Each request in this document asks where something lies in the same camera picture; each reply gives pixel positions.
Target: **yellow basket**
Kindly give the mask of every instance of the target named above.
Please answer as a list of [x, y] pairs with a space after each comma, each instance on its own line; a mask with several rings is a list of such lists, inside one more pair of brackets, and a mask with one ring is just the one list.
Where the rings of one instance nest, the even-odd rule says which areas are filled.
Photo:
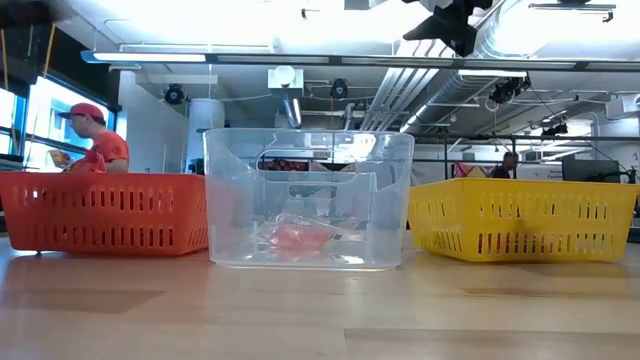
[[624, 256], [638, 187], [454, 179], [412, 187], [416, 247], [468, 261], [613, 261]]

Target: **table surface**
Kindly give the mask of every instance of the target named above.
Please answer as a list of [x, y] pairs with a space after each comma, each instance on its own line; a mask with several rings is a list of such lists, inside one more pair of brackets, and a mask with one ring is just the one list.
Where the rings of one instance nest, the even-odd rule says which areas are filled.
[[0, 359], [640, 359], [640, 245], [616, 264], [381, 272], [100, 258], [0, 238]]

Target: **basket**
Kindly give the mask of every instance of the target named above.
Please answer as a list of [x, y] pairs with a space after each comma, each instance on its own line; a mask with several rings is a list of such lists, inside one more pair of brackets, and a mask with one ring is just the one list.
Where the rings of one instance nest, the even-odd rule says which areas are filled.
[[416, 247], [468, 261], [613, 261], [638, 187], [454, 179], [410, 189]]
[[208, 246], [204, 177], [0, 173], [16, 250], [178, 256]]

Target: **clear plastic bin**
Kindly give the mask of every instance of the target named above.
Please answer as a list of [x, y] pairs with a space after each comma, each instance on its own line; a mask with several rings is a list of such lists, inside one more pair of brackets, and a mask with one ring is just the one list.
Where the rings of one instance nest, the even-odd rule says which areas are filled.
[[[211, 260], [239, 267], [399, 265], [413, 143], [399, 133], [207, 131]], [[307, 162], [310, 171], [261, 170], [280, 160]], [[347, 167], [330, 172], [317, 162]]]

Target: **red cap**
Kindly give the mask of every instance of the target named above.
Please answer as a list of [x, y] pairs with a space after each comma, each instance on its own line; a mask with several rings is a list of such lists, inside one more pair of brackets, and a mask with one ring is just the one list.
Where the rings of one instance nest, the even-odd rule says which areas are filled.
[[71, 119], [73, 115], [89, 115], [92, 118], [104, 120], [104, 114], [102, 114], [102, 111], [100, 111], [97, 106], [85, 103], [73, 105], [69, 112], [58, 113], [58, 115], [65, 119]]

